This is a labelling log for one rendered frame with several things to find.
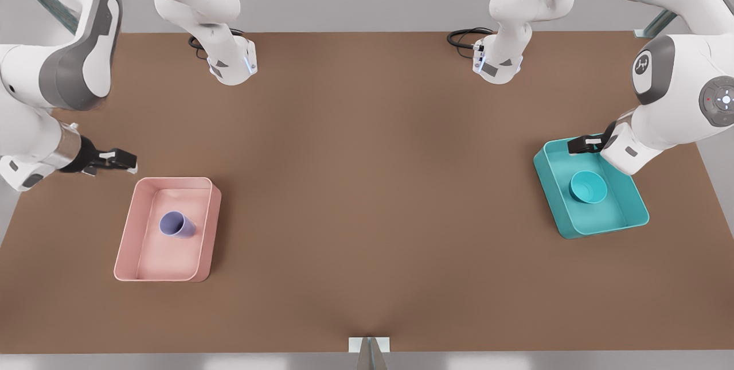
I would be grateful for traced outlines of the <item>purple cup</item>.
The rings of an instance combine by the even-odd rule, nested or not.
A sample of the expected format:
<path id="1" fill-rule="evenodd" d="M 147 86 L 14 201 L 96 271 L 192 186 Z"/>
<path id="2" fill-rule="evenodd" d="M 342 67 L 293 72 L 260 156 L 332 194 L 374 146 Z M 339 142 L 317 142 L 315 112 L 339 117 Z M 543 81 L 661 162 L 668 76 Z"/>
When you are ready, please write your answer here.
<path id="1" fill-rule="evenodd" d="M 158 221 L 158 229 L 164 236 L 188 239 L 196 232 L 196 225 L 190 218 L 179 211 L 169 211 Z"/>

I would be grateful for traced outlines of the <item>pink plastic box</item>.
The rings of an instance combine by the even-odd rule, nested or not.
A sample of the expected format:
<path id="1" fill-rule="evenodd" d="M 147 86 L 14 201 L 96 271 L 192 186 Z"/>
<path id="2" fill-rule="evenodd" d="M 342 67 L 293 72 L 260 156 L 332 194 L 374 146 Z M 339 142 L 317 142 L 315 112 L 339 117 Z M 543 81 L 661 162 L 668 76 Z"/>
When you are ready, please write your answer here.
<path id="1" fill-rule="evenodd" d="M 134 188 L 114 276 L 124 282 L 192 282 L 209 276 L 222 193 L 206 177 L 146 177 Z M 196 225 L 193 237 L 164 236 L 158 221 L 169 211 Z"/>

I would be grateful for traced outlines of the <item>teal plastic box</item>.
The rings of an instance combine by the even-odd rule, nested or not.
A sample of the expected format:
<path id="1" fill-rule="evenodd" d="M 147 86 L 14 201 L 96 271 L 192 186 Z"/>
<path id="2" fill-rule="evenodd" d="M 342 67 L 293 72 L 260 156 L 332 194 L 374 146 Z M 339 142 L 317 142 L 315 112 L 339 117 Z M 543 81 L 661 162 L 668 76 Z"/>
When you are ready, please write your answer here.
<path id="1" fill-rule="evenodd" d="M 611 166 L 599 154 L 569 155 L 568 138 L 547 142 L 534 156 L 559 234 L 566 239 L 597 236 L 647 224 L 649 213 L 631 176 Z M 571 177 L 579 171 L 597 172 L 608 194 L 603 202 L 577 202 L 569 192 Z"/>

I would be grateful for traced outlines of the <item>teal bowl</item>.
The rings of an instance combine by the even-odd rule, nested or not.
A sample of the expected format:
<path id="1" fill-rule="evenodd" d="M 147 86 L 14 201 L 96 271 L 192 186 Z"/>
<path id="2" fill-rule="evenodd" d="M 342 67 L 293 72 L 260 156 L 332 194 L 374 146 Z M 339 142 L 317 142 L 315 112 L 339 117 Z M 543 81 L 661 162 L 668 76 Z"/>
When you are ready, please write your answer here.
<path id="1" fill-rule="evenodd" d="M 577 202 L 598 204 L 607 197 L 608 187 L 597 172 L 582 170 L 571 177 L 569 192 Z"/>

